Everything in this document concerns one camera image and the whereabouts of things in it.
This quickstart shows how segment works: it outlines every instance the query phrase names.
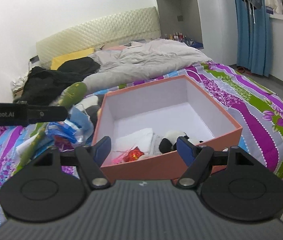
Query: yellow pillow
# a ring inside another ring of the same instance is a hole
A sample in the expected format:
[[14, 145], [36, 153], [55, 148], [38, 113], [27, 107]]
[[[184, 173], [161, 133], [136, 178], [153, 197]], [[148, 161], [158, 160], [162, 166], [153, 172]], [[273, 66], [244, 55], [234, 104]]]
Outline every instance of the yellow pillow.
[[68, 60], [86, 57], [89, 54], [92, 54], [94, 52], [95, 52], [94, 48], [89, 48], [89, 49], [84, 49], [84, 50], [81, 50], [81, 51], [76, 51], [76, 52], [73, 52], [73, 53], [61, 55], [61, 56], [58, 56], [58, 57], [54, 57], [51, 60], [50, 69], [51, 70], [57, 70], [62, 64], [64, 64]]

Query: cream headboard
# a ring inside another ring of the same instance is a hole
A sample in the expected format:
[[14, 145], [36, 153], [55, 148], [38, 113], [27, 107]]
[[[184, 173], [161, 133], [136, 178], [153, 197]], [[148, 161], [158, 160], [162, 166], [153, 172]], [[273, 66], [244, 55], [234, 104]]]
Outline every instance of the cream headboard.
[[65, 29], [36, 43], [43, 67], [52, 58], [108, 42], [125, 43], [135, 39], [157, 39], [161, 35], [155, 7], [137, 9], [98, 18]]

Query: open cardboard box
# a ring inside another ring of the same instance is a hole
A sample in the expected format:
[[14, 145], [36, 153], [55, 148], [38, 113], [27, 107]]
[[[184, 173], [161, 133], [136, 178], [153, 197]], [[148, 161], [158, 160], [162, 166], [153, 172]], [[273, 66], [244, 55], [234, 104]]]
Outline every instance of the open cardboard box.
[[[218, 151], [238, 145], [243, 129], [206, 91], [188, 76], [181, 75], [107, 93], [92, 144], [109, 136], [113, 145], [116, 138], [144, 128], [152, 128], [161, 136], [168, 130], [180, 130]], [[108, 156], [101, 169], [111, 182], [116, 179], [174, 180], [187, 166], [174, 151], [115, 165]]]

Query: curtain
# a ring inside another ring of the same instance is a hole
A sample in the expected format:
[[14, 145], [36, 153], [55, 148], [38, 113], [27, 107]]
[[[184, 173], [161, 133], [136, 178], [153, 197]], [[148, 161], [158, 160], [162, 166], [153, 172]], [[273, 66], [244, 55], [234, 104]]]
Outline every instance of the curtain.
[[237, 66], [251, 73], [269, 76], [272, 67], [273, 40], [269, 15], [266, 13], [265, 0], [259, 10], [249, 14], [249, 5], [243, 0], [235, 0], [238, 24]]

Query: wardrobe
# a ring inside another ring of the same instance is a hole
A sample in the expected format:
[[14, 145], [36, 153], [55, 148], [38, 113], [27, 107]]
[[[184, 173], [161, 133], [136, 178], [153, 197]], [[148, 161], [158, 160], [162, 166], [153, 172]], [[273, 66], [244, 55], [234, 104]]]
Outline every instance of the wardrobe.
[[237, 62], [235, 0], [157, 0], [162, 36], [182, 33], [203, 43], [217, 63]]

